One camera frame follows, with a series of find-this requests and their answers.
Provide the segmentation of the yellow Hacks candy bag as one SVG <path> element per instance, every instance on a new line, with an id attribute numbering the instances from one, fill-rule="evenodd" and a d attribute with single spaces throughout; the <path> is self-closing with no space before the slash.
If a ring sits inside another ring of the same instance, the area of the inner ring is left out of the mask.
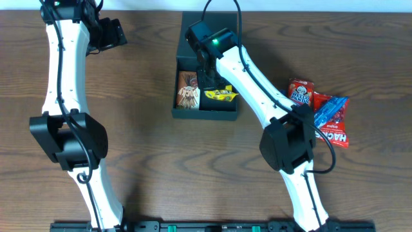
<path id="1" fill-rule="evenodd" d="M 232 85 L 226 85 L 221 90 L 205 90 L 204 94 L 209 99 L 227 102 L 231 102 L 238 95 L 238 93 L 233 92 Z"/>

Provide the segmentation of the brown Pocky box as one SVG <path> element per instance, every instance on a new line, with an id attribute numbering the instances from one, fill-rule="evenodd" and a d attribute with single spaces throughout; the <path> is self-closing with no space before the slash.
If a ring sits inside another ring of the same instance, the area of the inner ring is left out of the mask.
<path id="1" fill-rule="evenodd" d="M 176 108 L 199 110 L 200 89 L 196 72 L 180 71 L 176 90 Z"/>

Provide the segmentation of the black box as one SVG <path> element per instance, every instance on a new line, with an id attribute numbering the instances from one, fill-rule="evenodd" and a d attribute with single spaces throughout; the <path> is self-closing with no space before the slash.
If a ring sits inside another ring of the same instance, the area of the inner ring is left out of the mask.
<path id="1" fill-rule="evenodd" d="M 173 118 L 175 119 L 206 119 L 214 121 L 235 121 L 238 116 L 238 100 L 237 97 L 231 102 L 217 101 L 207 98 L 204 94 L 203 77 L 201 76 L 200 64 L 197 60 L 195 52 L 185 40 L 185 33 L 190 25 L 201 19 L 202 12 L 183 12 L 180 28 L 180 37 L 178 41 L 178 49 L 176 52 L 176 78 L 174 87 L 174 102 L 171 109 Z M 237 32 L 238 17 L 236 13 L 207 13 L 205 23 L 213 33 L 221 29 L 228 28 L 233 32 Z M 198 82 L 200 83 L 200 109 L 182 109 L 178 108 L 178 95 L 181 87 L 178 87 L 179 74 L 181 72 L 196 72 Z"/>

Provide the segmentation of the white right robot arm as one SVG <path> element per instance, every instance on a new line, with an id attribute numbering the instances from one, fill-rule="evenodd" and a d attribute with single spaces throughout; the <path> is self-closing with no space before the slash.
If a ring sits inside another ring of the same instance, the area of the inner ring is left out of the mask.
<path id="1" fill-rule="evenodd" d="M 295 223 L 303 231 L 324 231 L 323 208 L 314 175 L 314 113 L 283 95 L 251 61 L 241 39 L 228 28 L 213 33 L 204 21 L 185 38 L 199 62 L 237 89 L 263 128 L 260 152 L 280 172 L 290 195 Z"/>

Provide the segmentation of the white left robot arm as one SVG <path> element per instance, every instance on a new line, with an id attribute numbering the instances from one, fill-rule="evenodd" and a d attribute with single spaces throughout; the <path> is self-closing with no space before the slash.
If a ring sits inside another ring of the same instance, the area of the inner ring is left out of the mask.
<path id="1" fill-rule="evenodd" d="M 41 1 L 50 49 L 48 89 L 30 133 L 75 181 L 89 222 L 54 222 L 50 231 L 127 231 L 124 208 L 106 169 L 108 135 L 86 100 L 86 57 L 127 43 L 118 19 L 99 17 L 103 2 Z"/>

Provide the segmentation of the red Hello Panda pack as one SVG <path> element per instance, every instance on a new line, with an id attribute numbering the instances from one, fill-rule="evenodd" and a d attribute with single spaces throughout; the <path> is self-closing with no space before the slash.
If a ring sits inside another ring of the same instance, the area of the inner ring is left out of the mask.
<path id="1" fill-rule="evenodd" d="M 311 106 L 314 101 L 314 83 L 303 79 L 290 79 L 287 96 L 296 104 Z"/>

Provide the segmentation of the blue wrapped cookie pack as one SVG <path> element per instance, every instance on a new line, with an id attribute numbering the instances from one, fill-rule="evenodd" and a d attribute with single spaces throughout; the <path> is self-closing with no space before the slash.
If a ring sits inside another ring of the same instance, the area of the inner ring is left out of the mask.
<path id="1" fill-rule="evenodd" d="M 320 128 L 325 125 L 348 101 L 348 97 L 331 97 L 314 115 L 314 125 Z"/>

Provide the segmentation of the red Hacks candy bag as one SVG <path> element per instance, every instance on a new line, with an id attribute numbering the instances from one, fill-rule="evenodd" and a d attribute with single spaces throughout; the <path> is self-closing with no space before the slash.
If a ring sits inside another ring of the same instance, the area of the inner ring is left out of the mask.
<path id="1" fill-rule="evenodd" d="M 314 92 L 314 110 L 317 111 L 331 98 L 331 95 Z M 345 104 L 339 109 L 339 111 L 336 112 L 335 115 L 325 125 L 320 127 L 320 130 L 327 136 L 328 140 L 333 145 L 342 148 L 348 148 L 349 146 L 349 139 L 347 137 L 344 122 L 349 102 L 350 100 L 348 99 Z"/>

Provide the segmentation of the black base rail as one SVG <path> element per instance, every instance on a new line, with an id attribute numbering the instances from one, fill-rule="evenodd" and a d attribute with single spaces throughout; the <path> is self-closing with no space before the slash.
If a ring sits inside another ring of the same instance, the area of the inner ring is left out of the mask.
<path id="1" fill-rule="evenodd" d="M 292 221 L 275 220 L 267 223 L 183 223 L 140 221 L 115 227 L 121 232 L 294 232 L 302 229 Z M 329 232 L 375 232 L 371 222 L 328 221 L 320 231 Z"/>

